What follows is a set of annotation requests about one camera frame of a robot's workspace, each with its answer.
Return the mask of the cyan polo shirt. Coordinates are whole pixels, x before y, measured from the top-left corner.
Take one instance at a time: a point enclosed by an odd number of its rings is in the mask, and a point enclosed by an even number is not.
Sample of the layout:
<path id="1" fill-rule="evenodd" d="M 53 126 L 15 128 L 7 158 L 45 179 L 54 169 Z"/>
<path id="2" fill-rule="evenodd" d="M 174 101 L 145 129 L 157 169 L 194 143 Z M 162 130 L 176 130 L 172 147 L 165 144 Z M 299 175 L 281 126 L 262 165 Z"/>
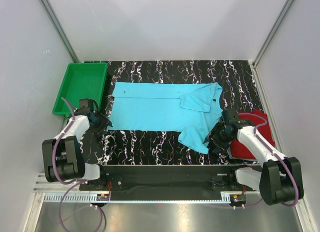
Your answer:
<path id="1" fill-rule="evenodd" d="M 179 132 L 181 144 L 206 155 L 206 137 L 222 114 L 222 92 L 218 83 L 117 82 L 108 129 Z"/>

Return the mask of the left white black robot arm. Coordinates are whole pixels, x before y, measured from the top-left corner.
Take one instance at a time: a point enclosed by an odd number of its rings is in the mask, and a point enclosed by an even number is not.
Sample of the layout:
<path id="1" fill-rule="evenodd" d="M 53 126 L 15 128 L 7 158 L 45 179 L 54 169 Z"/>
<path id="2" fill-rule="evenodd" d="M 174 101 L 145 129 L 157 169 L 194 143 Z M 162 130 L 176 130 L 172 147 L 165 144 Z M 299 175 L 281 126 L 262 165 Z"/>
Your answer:
<path id="1" fill-rule="evenodd" d="M 108 185 L 106 172 L 102 165 L 84 161 L 80 142 L 87 131 L 101 138 L 112 124 L 101 114 L 93 99 L 79 100 L 77 109 L 73 109 L 65 98 L 62 100 L 70 109 L 71 117 L 57 136 L 43 141 L 41 145 L 45 178 L 49 183 L 63 185 L 80 181 L 103 190 Z"/>

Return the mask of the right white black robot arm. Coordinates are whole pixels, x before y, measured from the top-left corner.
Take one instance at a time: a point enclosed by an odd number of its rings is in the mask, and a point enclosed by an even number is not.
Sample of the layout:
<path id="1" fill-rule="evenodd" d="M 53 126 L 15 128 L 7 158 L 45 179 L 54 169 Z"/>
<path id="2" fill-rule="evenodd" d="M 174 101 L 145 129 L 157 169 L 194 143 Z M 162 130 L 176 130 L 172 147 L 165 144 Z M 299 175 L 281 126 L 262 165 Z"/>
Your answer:
<path id="1" fill-rule="evenodd" d="M 269 126 L 267 116 L 256 110 L 237 113 L 224 110 L 211 130 L 211 140 L 220 151 L 238 141 L 259 162 L 261 171 L 248 166 L 231 170 L 225 182 L 232 190 L 249 187 L 260 193 L 267 205 L 294 207 L 304 197 L 302 169 L 296 157 L 287 157 L 259 129 Z"/>

